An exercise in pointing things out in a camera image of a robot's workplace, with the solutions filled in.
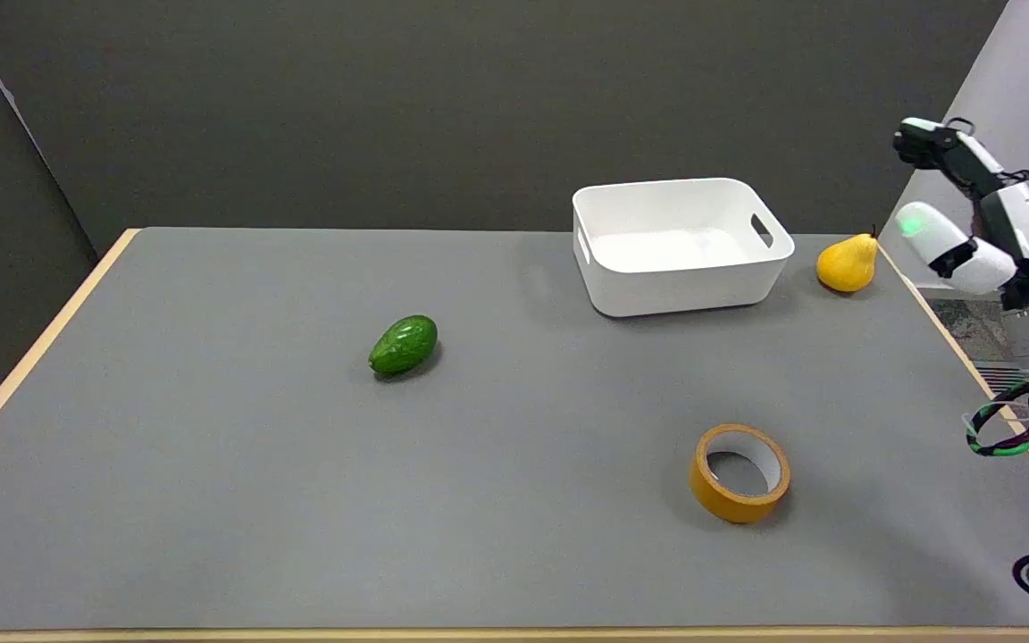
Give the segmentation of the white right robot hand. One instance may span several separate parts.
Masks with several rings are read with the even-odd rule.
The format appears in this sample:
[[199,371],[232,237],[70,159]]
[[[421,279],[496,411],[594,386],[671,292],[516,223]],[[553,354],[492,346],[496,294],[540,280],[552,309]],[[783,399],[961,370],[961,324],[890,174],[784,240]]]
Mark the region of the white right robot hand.
[[925,201],[900,207],[894,222],[912,252],[956,290],[1000,293],[1008,311],[1029,308],[1029,171],[1005,170],[959,117],[906,118],[893,147],[916,170],[941,172],[973,211],[972,231],[964,233]]

